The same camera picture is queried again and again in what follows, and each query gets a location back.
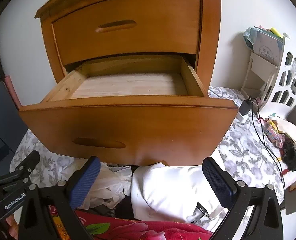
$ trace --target wooden dresser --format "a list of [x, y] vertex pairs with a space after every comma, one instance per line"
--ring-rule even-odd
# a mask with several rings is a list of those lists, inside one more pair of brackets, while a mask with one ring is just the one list
[[40, 18], [56, 87], [20, 115], [50, 151], [198, 165], [233, 121], [209, 98], [221, 0], [50, 0]]

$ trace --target closed drawer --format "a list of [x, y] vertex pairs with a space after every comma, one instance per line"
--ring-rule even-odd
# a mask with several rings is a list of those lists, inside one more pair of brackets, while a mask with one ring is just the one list
[[63, 65], [133, 52], [197, 53], [200, 0], [107, 0], [55, 21]]
[[136, 55], [83, 63], [20, 116], [58, 154], [179, 166], [202, 164], [237, 111], [209, 98], [183, 57]]

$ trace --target gray floral pattern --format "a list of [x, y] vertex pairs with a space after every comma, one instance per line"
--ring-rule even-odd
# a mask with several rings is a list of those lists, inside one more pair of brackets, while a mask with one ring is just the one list
[[[244, 100], [239, 91], [220, 87], [210, 87], [209, 96], [212, 98], [231, 99], [237, 106], [240, 106]], [[249, 118], [245, 122], [240, 122], [237, 119], [233, 121], [218, 145], [219, 153], [226, 170], [235, 180], [244, 180], [251, 187], [264, 187], [266, 184], [271, 183], [274, 185], [278, 201], [281, 203], [284, 198], [284, 192], [278, 168], [258, 139], [254, 125], [262, 138], [261, 125], [256, 116], [254, 116], [253, 124], [251, 114], [252, 112], [250, 111], [248, 114]], [[264, 137], [266, 145], [279, 157], [279, 150], [265, 135]], [[30, 176], [33, 183], [36, 183], [40, 187], [48, 187], [55, 185], [60, 179], [68, 179], [65, 177], [63, 170], [75, 158], [50, 152], [30, 130], [25, 134], [14, 155], [10, 165], [10, 172], [14, 171], [15, 167], [32, 150], [37, 150], [41, 156], [41, 161]], [[251, 212], [252, 208], [249, 207], [242, 221], [243, 225], [247, 224]], [[224, 209], [215, 219], [203, 217], [196, 224], [207, 230], [214, 231], [226, 213], [227, 210]]]

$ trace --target white wall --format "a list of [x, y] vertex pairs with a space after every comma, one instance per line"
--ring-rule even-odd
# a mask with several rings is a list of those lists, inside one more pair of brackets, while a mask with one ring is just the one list
[[0, 16], [0, 58], [22, 105], [40, 103], [56, 85], [36, 11], [48, 0], [11, 0]]
[[296, 42], [296, 8], [290, 0], [222, 0], [212, 86], [241, 88], [250, 58], [242, 33], [248, 27], [259, 25], [275, 27]]
[[[0, 57], [23, 105], [39, 103], [55, 86], [35, 12], [47, 0], [12, 0], [0, 16]], [[263, 25], [296, 41], [296, 9], [289, 0], [222, 0], [221, 30], [211, 85], [240, 89], [250, 51], [242, 32]]]

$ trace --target recessed handle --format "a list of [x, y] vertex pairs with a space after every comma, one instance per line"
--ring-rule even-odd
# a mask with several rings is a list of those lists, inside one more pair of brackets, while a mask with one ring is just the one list
[[137, 23], [134, 20], [123, 20], [123, 21], [117, 21], [117, 22], [99, 25], [96, 28], [96, 32], [105, 33], [105, 32], [111, 32], [111, 31], [122, 30], [122, 29], [130, 29], [136, 26], [137, 26]]
[[120, 141], [100, 140], [100, 139], [94, 139], [94, 138], [76, 138], [72, 142], [78, 145], [83, 145], [83, 146], [103, 147], [103, 148], [113, 148], [113, 149], [122, 149], [126, 147], [126, 145]]

